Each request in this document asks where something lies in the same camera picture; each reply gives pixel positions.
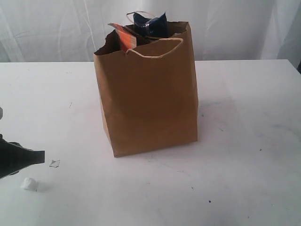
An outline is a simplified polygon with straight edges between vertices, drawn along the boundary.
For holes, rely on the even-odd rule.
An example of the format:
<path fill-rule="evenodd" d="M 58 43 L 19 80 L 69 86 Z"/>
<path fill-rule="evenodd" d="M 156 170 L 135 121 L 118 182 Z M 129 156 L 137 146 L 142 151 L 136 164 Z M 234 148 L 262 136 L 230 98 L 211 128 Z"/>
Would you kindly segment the white marshmallow bottom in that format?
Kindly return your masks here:
<path fill-rule="evenodd" d="M 21 184 L 21 188 L 28 191 L 37 191 L 38 183 L 33 178 L 25 178 Z"/>

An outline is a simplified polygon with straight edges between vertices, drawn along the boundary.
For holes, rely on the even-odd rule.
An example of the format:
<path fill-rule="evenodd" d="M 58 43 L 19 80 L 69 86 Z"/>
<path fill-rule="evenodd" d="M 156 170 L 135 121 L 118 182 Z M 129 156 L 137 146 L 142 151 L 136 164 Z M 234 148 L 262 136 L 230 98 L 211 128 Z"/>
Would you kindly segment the brown pouch orange label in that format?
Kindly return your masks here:
<path fill-rule="evenodd" d="M 121 50 L 126 52 L 128 49 L 134 49 L 140 45 L 149 44 L 150 41 L 134 31 L 133 25 L 121 26 L 116 23 L 109 23 L 109 26 L 115 29 L 119 37 Z"/>

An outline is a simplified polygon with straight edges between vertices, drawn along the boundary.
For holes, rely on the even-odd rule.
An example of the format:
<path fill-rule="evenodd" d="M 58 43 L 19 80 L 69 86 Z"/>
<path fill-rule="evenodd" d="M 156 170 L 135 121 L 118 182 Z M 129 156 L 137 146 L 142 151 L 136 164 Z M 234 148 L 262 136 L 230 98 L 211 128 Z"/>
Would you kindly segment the long pasta packet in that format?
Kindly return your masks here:
<path fill-rule="evenodd" d="M 134 13 L 134 31 L 148 39 L 168 38 L 168 23 L 166 14 L 160 17 L 147 18 L 139 13 Z"/>

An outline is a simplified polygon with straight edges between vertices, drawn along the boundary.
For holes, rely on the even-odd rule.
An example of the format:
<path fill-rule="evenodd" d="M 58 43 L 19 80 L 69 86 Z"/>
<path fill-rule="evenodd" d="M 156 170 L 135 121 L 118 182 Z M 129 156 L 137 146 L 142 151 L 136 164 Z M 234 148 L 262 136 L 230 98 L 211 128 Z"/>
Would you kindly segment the brown paper bag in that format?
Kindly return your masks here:
<path fill-rule="evenodd" d="M 103 127 L 115 157 L 198 140 L 198 87 L 191 28 L 168 22 L 168 38 L 121 48 L 116 30 L 94 53 Z"/>

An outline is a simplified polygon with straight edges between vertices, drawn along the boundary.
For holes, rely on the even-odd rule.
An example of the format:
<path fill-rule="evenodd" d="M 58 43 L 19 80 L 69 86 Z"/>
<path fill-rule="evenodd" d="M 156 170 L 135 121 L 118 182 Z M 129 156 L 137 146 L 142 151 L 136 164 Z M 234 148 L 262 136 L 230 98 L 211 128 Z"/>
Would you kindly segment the small clear wrapper scrap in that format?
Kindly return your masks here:
<path fill-rule="evenodd" d="M 50 168 L 58 168 L 60 166 L 60 160 L 52 160 L 49 167 Z"/>

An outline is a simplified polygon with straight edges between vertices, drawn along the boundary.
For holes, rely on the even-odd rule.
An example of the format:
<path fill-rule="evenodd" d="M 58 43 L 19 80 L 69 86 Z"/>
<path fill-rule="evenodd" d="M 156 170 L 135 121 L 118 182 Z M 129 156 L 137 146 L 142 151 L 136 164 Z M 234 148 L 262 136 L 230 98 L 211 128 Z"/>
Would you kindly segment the white backdrop curtain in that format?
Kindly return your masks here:
<path fill-rule="evenodd" d="M 301 59 L 298 0 L 3 0 L 0 60 L 92 61 L 138 10 L 189 22 L 196 60 Z"/>

